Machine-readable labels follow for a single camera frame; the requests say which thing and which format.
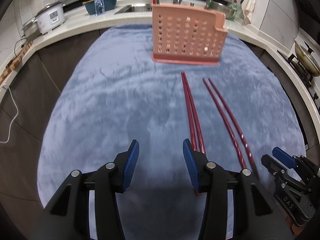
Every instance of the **wooden cutting board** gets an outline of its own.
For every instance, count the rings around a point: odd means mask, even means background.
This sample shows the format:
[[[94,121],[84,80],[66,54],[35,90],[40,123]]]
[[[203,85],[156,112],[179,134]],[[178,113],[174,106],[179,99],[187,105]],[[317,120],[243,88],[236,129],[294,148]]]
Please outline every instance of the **wooden cutting board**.
[[[30,41],[28,44],[26,44],[23,49],[20,51],[20,53],[17,55],[17,57],[13,58],[12,62],[9,66],[6,67],[6,69],[2,72],[0,75],[0,85],[2,82],[6,79],[6,77],[20,64],[23,56],[27,53],[27,51],[32,46],[33,41]]]

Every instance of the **white countertop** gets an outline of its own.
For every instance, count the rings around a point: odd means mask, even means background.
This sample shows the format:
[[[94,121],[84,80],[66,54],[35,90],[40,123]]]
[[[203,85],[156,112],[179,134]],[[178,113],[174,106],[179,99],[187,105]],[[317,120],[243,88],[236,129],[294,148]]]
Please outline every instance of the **white countertop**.
[[[172,0],[160,0],[161,3],[170,3]],[[197,0],[187,0],[183,1],[182,4],[190,4],[193,2],[195,6],[204,6],[203,2]],[[81,33],[108,28],[116,25],[122,24],[132,24],[132,23],[141,23],[141,24],[151,24],[152,23],[152,12],[132,12],[132,13],[121,13],[114,14],[124,5],[131,3],[152,3],[152,0],[118,0],[116,8],[110,11],[107,11],[103,16],[88,15],[84,7],[77,8],[73,11],[70,11],[65,14],[66,21],[61,26],[57,27],[53,31],[38,37],[34,40],[33,45],[28,50],[26,55],[23,57],[22,62],[18,68],[12,71],[5,81],[0,85],[0,102],[6,92],[6,88],[3,88],[3,85],[10,85],[12,80],[17,75],[21,67],[28,61],[28,59],[38,50],[53,44],[57,41],[63,40],[65,38],[78,35]],[[244,25],[236,21],[225,21],[225,28],[229,28],[229,33],[236,35],[243,41],[249,42],[253,45],[265,49],[276,62],[282,67],[288,77],[291,79],[298,92],[300,93],[305,105],[307,106],[311,118],[313,120],[318,139],[320,142],[320,116],[316,109],[315,104],[312,101],[312,98],[302,83],[301,79],[295,73],[295,71],[289,66],[289,64],[282,58],[277,50],[283,51],[285,54],[289,53],[289,50],[284,46],[281,46],[276,40],[267,36],[259,30],[255,29],[250,25]],[[3,62],[0,66],[0,73],[4,70],[8,61]]]

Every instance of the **gas stove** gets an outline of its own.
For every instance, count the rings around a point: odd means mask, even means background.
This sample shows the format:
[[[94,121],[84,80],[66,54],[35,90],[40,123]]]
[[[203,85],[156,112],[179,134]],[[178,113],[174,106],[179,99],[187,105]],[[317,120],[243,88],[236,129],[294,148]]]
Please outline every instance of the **gas stove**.
[[[289,63],[289,65],[293,68],[293,70],[296,72],[296,74],[299,76],[305,87],[307,88],[313,102],[316,105],[316,108],[320,114],[320,99],[318,94],[316,93],[315,89],[312,87],[312,80],[313,76],[310,75],[310,73],[305,69],[303,64],[298,60],[298,58],[291,54],[289,57],[287,57],[282,52],[278,51],[278,53]]]

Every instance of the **power cord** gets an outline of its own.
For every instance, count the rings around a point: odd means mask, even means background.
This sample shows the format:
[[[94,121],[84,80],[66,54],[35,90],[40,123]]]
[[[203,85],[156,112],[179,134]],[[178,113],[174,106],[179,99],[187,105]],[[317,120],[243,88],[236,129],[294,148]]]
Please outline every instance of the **power cord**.
[[[24,45],[27,43],[27,41],[28,41],[28,39],[27,38],[22,38],[22,39],[20,39],[20,40],[18,40],[17,42],[16,42],[16,44],[14,45],[14,54],[16,55],[16,57],[17,57],[17,54],[16,54],[16,46],[17,46],[17,44],[18,44],[18,42],[19,41],[22,41],[22,40],[26,40],[25,41],[25,43],[23,43],[22,45],[21,45],[21,48],[23,48],[24,47]]]
[[[17,109],[17,113],[16,113],[16,115],[13,117],[13,119],[12,119],[12,121],[11,121],[10,125],[9,125],[9,134],[8,134],[8,139],[7,139],[5,142],[1,142],[1,141],[0,141],[0,143],[7,143],[7,142],[9,141],[9,139],[10,139],[10,130],[11,130],[12,123],[13,123],[14,119],[16,119],[16,117],[18,116],[18,114],[19,114],[19,110],[18,110],[18,107],[17,107],[16,102],[13,100],[13,96],[12,96],[12,93],[11,93],[11,90],[10,90],[9,86],[8,86],[8,85],[3,85],[2,87],[7,87],[7,89],[9,89],[9,92],[10,92],[10,95],[11,95],[11,98],[12,98],[12,101],[13,101],[13,103],[14,103],[14,105],[15,105],[16,109]]]

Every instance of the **blue fleece cloth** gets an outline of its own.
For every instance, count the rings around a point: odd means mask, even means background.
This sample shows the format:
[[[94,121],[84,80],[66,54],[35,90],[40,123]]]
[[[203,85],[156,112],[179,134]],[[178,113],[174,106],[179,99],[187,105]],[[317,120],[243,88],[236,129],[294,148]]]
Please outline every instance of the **blue fleece cloth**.
[[[155,63],[152,48],[151,25],[125,25],[103,33],[88,49],[45,131],[39,196],[46,206],[72,170],[95,171],[136,139],[140,155],[131,186],[116,196],[126,239],[197,240],[206,194],[195,195],[182,153],[189,126],[181,71],[192,91],[208,160],[224,169],[241,167],[203,77],[212,79],[236,117],[268,191],[274,180],[261,164],[262,155],[271,155],[276,146],[305,155],[303,136],[278,79],[235,36],[227,36],[217,66]],[[233,228],[230,193],[227,238]],[[96,238],[93,209],[91,198],[91,237]]]

